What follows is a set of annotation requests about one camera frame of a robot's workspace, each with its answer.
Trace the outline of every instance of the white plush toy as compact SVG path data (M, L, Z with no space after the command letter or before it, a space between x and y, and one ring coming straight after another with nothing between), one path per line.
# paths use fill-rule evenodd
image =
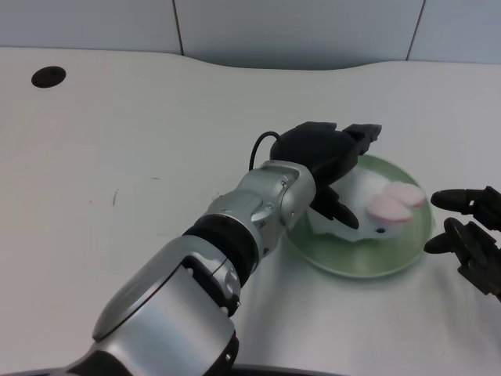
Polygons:
M339 194L339 202L346 205L359 220L354 230L337 221L330 221L308 208L308 217L314 233L331 233L349 241L361 239L388 239L400 234L413 218L413 208L426 200L417 186L391 182L370 170L355 167L330 187Z

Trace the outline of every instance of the table surface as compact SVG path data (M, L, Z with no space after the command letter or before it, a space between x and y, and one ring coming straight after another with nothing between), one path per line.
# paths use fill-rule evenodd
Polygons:
M35 88L31 75L51 65L66 80ZM113 293L236 186L264 131L382 124L370 152L428 194L501 188L500 66L253 70L144 52L0 49L0 68L0 372L82 355ZM434 214L438 232L446 213ZM453 255L368 283L284 248L243 289L240 363L499 373L501 304L456 272Z

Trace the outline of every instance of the plate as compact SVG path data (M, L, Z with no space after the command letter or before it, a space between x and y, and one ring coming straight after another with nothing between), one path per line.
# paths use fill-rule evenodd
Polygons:
M377 172L391 181L419 186L400 167L378 157L359 157L358 166ZM414 219L392 239L366 239L349 242L331 234L313 233L308 216L303 215L288 233L289 240L313 265L345 277L382 277L412 265L424 254L423 247L431 238L433 216L427 200L414 211Z

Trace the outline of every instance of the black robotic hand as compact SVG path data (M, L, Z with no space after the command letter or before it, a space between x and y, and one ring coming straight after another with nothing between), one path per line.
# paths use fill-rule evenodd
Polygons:
M377 140L381 125L352 124L343 131L336 123L308 121L281 136L270 151L270 159L304 165L313 175L316 195L310 207L327 219L336 219L352 229L359 228L357 217L339 202L339 195L329 187L358 163L372 142Z
M442 190L431 197L438 208L473 217L488 230L501 231L501 194L484 190ZM454 252L461 262L460 274L485 295L493 294L501 301L501 250L496 240L474 222L463 225L454 218L444 222L445 232L429 240L427 253Z

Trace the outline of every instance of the wall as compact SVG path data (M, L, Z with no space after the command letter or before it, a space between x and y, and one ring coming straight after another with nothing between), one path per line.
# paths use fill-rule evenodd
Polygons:
M0 45L181 51L169 0L0 0Z
M0 1L0 46L184 53L235 67L501 63L500 36L500 0Z

